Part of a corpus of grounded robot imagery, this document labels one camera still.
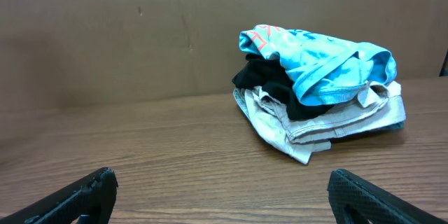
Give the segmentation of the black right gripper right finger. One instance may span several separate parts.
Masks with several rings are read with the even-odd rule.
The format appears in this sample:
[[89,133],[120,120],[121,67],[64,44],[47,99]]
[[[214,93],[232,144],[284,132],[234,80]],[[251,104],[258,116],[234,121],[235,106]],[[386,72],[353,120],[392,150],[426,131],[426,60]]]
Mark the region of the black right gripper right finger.
[[346,169],[331,173],[328,200],[337,224],[447,224]]

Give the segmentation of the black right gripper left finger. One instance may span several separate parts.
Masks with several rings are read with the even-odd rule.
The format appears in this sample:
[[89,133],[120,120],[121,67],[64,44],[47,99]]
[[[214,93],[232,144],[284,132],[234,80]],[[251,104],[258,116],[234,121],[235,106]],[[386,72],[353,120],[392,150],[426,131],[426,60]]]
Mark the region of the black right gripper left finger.
[[1,219],[1,224],[108,224],[116,203],[114,171],[102,167]]

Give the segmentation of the light blue printed t-shirt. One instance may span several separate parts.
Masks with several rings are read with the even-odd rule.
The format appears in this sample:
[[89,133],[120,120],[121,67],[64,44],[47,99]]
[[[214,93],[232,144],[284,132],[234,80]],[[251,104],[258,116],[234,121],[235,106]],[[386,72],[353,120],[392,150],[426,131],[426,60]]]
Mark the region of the light blue printed t-shirt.
[[258,24],[240,33],[239,48],[279,60],[305,106],[348,102],[368,83],[387,85],[398,74],[392,53],[383,47],[301,29]]

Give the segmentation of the beige folded garment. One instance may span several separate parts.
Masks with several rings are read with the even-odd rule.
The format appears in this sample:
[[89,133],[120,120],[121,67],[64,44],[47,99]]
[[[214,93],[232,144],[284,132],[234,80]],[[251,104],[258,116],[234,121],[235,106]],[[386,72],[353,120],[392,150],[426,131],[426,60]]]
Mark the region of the beige folded garment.
[[368,83],[349,102],[310,120],[290,120],[286,106],[259,87],[245,90],[249,121],[258,135],[302,164],[312,153],[331,148],[331,139],[366,132],[406,120],[401,85]]

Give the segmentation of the black crumpled garment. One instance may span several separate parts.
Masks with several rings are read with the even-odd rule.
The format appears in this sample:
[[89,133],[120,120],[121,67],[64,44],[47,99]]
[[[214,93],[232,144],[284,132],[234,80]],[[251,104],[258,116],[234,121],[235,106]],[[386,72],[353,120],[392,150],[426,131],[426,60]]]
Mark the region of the black crumpled garment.
[[247,54],[245,67],[232,82],[236,88],[260,86],[263,91],[286,106],[290,120],[309,120],[323,115],[333,105],[305,106],[298,101],[293,91],[293,81],[288,77],[278,59],[265,59],[261,55]]

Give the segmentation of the grey blue folded garment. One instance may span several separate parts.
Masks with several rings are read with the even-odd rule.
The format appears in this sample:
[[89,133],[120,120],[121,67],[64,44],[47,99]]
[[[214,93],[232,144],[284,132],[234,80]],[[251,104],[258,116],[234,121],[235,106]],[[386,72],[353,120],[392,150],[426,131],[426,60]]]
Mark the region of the grey blue folded garment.
[[246,100],[245,100],[245,89],[235,88],[233,90],[233,96],[234,99],[238,105],[238,107],[241,109],[242,113],[246,116],[246,118],[249,120],[249,111],[247,109]]

